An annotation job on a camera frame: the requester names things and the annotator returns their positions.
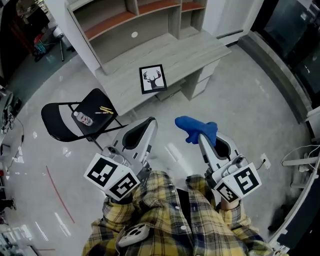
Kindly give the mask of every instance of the blue object on floor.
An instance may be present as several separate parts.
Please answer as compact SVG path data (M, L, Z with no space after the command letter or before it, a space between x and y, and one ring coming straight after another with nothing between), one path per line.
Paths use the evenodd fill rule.
M218 126L215 122L203 123L184 115L175 119L175 125L188 133L189 137L185 140L187 143L198 144L201 133L208 137L213 146L216 145Z

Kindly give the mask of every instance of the bottle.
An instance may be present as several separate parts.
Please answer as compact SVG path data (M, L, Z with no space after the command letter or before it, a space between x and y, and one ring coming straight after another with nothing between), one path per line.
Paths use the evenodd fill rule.
M94 123L94 121L92 121L89 116L85 115L82 112L74 111L73 114L79 122L83 123L86 126L91 126Z

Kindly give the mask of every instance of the orange shelf surface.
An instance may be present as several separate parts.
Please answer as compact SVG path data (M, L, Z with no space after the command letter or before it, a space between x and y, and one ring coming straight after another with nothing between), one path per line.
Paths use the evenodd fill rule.
M204 9L205 7L197 2L183 2L182 3L182 11L187 12L187 11L192 11L192 10L199 10L199 9Z
M108 29L110 29L120 23L123 23L127 20L130 20L134 17L136 17L136 15L134 15L133 13L131 13L129 11L125 11L125 12L119 13L111 18L108 18L108 19L98 23L97 25L89 28L84 33L85 33L86 37L90 40L90 39L95 38L100 33L106 32Z
M148 4L144 4L139 6L139 14L146 14L150 13L153 11L156 11L158 9L165 9L165 8L170 8L173 6L178 6L179 4L176 3L175 1L171 0L162 0L162 1L156 1Z

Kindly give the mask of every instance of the black folding chair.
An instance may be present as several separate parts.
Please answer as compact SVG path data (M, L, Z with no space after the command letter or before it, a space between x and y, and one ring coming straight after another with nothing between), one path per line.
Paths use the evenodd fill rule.
M72 118L82 131L83 136L77 136L65 125L59 110L59 106L68 105L72 111ZM112 109L113 114L95 114L95 112L102 112L100 107ZM74 112L82 112L93 120L91 126L87 126L77 120ZM118 114L112 105L109 98L99 89L93 89L82 102L61 102L49 103L41 110L41 117L48 133L58 141L61 142L74 142L86 138L88 141L93 141L101 150L103 148L97 143L96 139L101 134L111 131L119 130L126 125L122 125L116 118ZM120 126L112 129L106 128L116 121Z

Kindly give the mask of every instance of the picture frame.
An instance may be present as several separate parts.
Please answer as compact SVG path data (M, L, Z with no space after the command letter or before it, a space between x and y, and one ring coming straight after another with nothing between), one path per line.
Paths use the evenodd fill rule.
M162 64L140 67L139 72L142 94L151 94L168 89Z

